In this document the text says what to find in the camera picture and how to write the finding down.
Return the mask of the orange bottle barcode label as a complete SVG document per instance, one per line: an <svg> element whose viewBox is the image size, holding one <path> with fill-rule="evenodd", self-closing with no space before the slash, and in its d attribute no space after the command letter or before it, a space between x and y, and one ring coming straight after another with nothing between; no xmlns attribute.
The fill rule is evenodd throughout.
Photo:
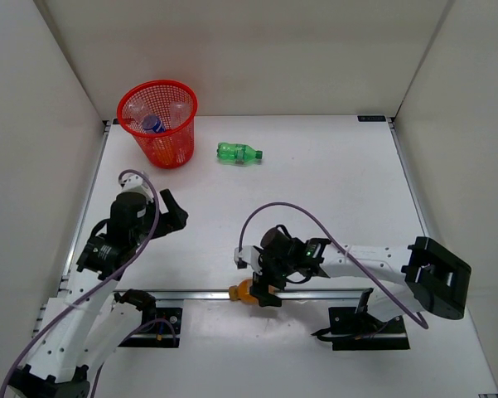
<svg viewBox="0 0 498 398"><path fill-rule="evenodd" d="M258 300L250 294L253 280L245 279L237 285L228 288L229 300L231 302L241 302L247 305L257 305Z"/></svg>

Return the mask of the orange patterned juice bottle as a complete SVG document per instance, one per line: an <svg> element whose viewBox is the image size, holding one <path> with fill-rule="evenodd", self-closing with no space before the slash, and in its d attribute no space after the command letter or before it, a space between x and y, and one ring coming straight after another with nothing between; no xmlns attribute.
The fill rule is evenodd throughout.
<svg viewBox="0 0 498 398"><path fill-rule="evenodd" d="M176 161L175 150L173 149L170 140L155 140L154 148L157 154L157 158L163 164L172 164Z"/></svg>

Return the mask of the green plastic bottle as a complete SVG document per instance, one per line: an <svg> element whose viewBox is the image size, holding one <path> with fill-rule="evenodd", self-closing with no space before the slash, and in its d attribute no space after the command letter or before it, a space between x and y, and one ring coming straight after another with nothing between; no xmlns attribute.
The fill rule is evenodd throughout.
<svg viewBox="0 0 498 398"><path fill-rule="evenodd" d="M247 165L261 162L264 153L246 144L223 142L218 143L216 156L222 163Z"/></svg>

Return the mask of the blue label clear bottle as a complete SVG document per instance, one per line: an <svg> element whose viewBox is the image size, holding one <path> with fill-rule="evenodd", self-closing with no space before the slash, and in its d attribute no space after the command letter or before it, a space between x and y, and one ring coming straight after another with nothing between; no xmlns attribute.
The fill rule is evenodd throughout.
<svg viewBox="0 0 498 398"><path fill-rule="evenodd" d="M166 131L164 123L155 114L145 116L141 126L145 133L163 133Z"/></svg>

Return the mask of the clear plastic bottle white cap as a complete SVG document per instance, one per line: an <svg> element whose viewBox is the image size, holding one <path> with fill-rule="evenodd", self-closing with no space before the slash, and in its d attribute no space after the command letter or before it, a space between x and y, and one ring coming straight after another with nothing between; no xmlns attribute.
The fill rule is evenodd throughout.
<svg viewBox="0 0 498 398"><path fill-rule="evenodd" d="M186 102L174 101L169 105L170 126L175 129L186 122L191 115L191 107Z"/></svg>

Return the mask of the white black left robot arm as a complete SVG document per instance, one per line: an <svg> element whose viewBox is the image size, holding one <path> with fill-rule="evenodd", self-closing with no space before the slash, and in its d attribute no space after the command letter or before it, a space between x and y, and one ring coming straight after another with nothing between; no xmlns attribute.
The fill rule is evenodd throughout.
<svg viewBox="0 0 498 398"><path fill-rule="evenodd" d="M171 192L151 193L143 184L122 185L110 216L91 231L61 311L45 316L41 331L20 354L4 381L20 397L92 397L109 355L131 336L176 329L142 290L115 289L145 245L186 226L188 214Z"/></svg>

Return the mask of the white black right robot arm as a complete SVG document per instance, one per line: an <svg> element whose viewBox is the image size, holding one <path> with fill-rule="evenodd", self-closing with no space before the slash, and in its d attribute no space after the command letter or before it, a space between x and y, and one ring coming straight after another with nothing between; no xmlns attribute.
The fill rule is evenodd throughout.
<svg viewBox="0 0 498 398"><path fill-rule="evenodd" d="M301 241L282 225L268 230L259 245L235 249L234 262L253 270L251 294L261 307L281 306L269 290L284 289L293 274L304 282L369 279L375 286L355 311L356 323L368 332L405 313L462 319L471 278L470 265L429 237L419 236L409 246L337 247L328 238Z"/></svg>

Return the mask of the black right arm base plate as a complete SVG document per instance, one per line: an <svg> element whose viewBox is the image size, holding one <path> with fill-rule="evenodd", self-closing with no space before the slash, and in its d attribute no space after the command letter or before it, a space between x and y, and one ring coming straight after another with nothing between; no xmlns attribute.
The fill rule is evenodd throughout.
<svg viewBox="0 0 498 398"><path fill-rule="evenodd" d="M312 333L320 342L329 342L333 351L409 350L408 335L401 317L380 321L368 313L373 289L361 293L355 307L330 307L329 326Z"/></svg>

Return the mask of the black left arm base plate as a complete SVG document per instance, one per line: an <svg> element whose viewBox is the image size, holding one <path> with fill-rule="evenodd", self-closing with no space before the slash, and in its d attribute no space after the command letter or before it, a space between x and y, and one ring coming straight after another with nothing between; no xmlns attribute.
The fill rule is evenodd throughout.
<svg viewBox="0 0 498 398"><path fill-rule="evenodd" d="M143 315L142 323L157 321L146 327L141 327L131 337L119 344L119 347L133 348L179 348L181 341L181 326L183 316L183 301L157 301L155 313Z"/></svg>

